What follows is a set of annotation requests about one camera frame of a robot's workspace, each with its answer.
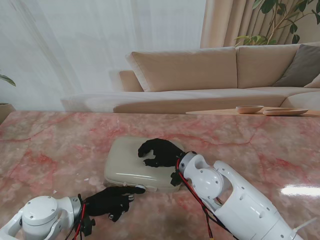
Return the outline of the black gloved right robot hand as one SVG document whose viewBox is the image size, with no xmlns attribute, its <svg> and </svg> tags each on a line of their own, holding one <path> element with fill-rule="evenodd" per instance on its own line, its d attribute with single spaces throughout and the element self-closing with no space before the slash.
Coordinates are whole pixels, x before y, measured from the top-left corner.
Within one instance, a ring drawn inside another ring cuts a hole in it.
<svg viewBox="0 0 320 240">
<path fill-rule="evenodd" d="M 143 162 L 148 167 L 175 167 L 179 159 L 186 155 L 186 152 L 178 148 L 172 142 L 154 138 L 144 142 L 138 149 L 138 157 L 143 158 L 153 151 L 153 159 L 145 159 Z"/>
</svg>

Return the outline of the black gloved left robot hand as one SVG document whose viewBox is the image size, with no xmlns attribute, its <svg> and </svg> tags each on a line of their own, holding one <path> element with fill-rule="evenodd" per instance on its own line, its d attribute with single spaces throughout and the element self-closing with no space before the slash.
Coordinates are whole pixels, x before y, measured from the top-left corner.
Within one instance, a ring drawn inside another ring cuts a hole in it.
<svg viewBox="0 0 320 240">
<path fill-rule="evenodd" d="M 84 200 L 85 212 L 90 217 L 108 214 L 109 219 L 116 222 L 122 214 L 129 210 L 135 195 L 145 192 L 146 190 L 139 186 L 108 187 Z"/>
</svg>

